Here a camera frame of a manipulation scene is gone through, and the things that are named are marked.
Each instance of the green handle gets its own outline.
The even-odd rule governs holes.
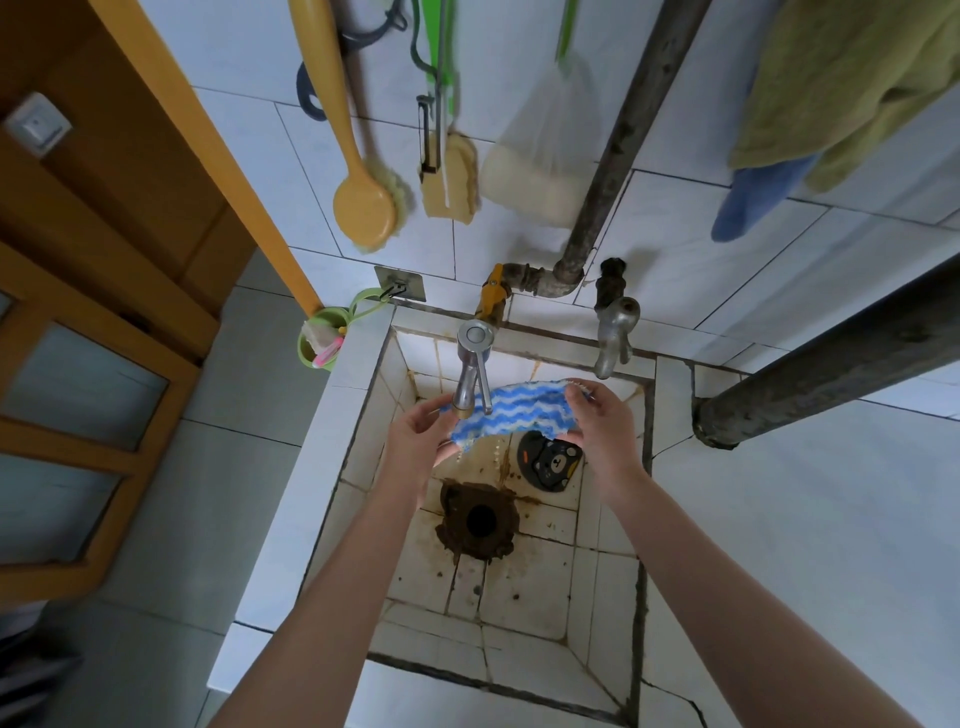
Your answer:
[[[570,37],[573,36],[573,23],[577,19],[578,0],[566,0],[564,5],[564,21],[560,25],[560,40],[557,41],[556,62],[566,56],[566,49],[570,47]]]

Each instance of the faucet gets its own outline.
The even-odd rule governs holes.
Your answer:
[[[593,307],[600,326],[597,340],[600,354],[593,365],[597,378],[606,379],[613,374],[617,359],[621,364],[630,361],[630,343],[627,334],[634,330],[640,319],[640,304],[636,299],[624,296],[627,281],[623,273],[627,264],[618,257],[600,263],[600,278],[597,279],[597,303]]]
[[[487,359],[493,337],[503,321],[503,310],[510,297],[510,288],[503,283],[503,264],[497,263],[480,290],[480,305],[469,321],[457,331],[457,354],[463,362],[457,389],[453,394],[453,411],[465,420],[473,414],[476,383],[480,382],[480,399],[484,414],[493,413],[490,383],[487,381]]]

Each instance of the pipe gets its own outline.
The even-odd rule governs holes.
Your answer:
[[[709,7],[710,0],[663,0],[563,256],[550,271],[508,263],[504,282],[546,298],[560,298],[580,285],[590,251]]]
[[[707,445],[732,449],[957,359],[960,255],[702,401],[693,431]]]

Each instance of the hand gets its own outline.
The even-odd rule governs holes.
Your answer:
[[[452,410],[440,414],[437,410],[450,404],[453,395],[440,395],[433,400],[418,402],[399,420],[390,425],[387,447],[383,451],[380,479],[412,485],[416,488],[417,507],[426,498],[426,483],[430,472],[460,448],[450,442],[450,433],[457,424]]]
[[[590,466],[601,473],[605,481],[643,473],[636,449],[634,414],[627,403],[603,384],[585,379],[571,381],[586,387],[590,397],[585,397],[583,390],[574,384],[566,386],[566,401],[580,432],[567,432],[563,439],[583,448]]]

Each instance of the blue towel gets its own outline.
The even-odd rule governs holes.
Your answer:
[[[733,186],[713,221],[710,237],[717,243],[729,243],[746,235],[770,210],[786,199],[820,154],[789,159],[766,167],[750,167],[733,172]]]
[[[573,411],[564,397],[567,384],[567,381],[524,381],[494,389],[491,415],[484,414],[478,392],[473,414],[457,423],[450,439],[464,452],[487,435],[536,430],[554,440],[577,428]]]

